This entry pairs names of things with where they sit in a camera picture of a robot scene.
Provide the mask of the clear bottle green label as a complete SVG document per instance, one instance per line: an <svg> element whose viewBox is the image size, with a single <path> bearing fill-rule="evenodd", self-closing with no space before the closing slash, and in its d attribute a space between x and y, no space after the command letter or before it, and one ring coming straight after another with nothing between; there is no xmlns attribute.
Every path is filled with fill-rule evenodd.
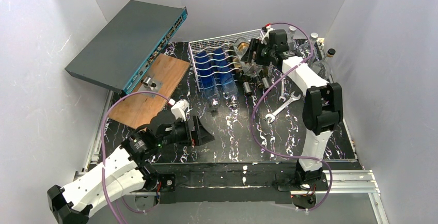
<svg viewBox="0 0 438 224"><path fill-rule="evenodd" d="M290 51L296 50L296 43L294 41L294 36L296 34L297 28L295 26L288 27L288 46Z"/></svg>

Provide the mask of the amber labelled bottle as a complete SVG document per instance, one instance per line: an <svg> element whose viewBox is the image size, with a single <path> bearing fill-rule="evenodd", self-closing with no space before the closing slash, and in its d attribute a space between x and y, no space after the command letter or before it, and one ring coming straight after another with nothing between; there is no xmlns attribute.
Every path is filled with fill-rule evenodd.
<svg viewBox="0 0 438 224"><path fill-rule="evenodd" d="M240 83L254 82L256 87L263 89L264 85L260 77L262 67L254 62L246 62L243 59L248 58L247 51L249 50L250 41L241 37L238 38L232 45L234 58L232 59L233 66L236 68L237 80Z"/></svg>

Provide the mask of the clear bottle blue label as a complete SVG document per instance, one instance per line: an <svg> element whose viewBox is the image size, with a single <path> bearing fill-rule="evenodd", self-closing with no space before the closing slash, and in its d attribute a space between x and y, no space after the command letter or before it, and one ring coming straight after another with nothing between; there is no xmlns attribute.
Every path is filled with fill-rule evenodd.
<svg viewBox="0 0 438 224"><path fill-rule="evenodd" d="M311 65L311 69L322 79L330 80L331 67L328 60L331 59L336 53L336 50L330 48L321 60L315 61Z"/></svg>

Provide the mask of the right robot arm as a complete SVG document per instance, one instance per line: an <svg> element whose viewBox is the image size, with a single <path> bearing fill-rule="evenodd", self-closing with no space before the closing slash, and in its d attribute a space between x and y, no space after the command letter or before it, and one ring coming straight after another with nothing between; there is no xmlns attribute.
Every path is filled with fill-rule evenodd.
<svg viewBox="0 0 438 224"><path fill-rule="evenodd" d="M303 152L297 157L295 172L284 179L278 178L274 186L289 191L303 185L316 190L316 182L323 176L323 157L327 142L335 127L343 119L342 87L329 83L315 73L307 64L308 59L299 56L286 57L289 49L285 30L273 29L271 25L262 28L264 36L252 39L244 62L255 62L258 66L277 67L282 77L289 77L302 91L304 106L302 120L306 127Z"/></svg>

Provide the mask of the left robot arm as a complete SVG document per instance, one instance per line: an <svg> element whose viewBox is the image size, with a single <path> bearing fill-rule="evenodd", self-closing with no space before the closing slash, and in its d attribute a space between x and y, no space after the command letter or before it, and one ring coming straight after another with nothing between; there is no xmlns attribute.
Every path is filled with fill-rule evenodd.
<svg viewBox="0 0 438 224"><path fill-rule="evenodd" d="M160 112L90 171L67 185L49 188L49 208L58 223L87 223L101 208L133 191L174 191L175 175L159 173L152 157L169 145L202 146L213 140L198 116L186 120Z"/></svg>

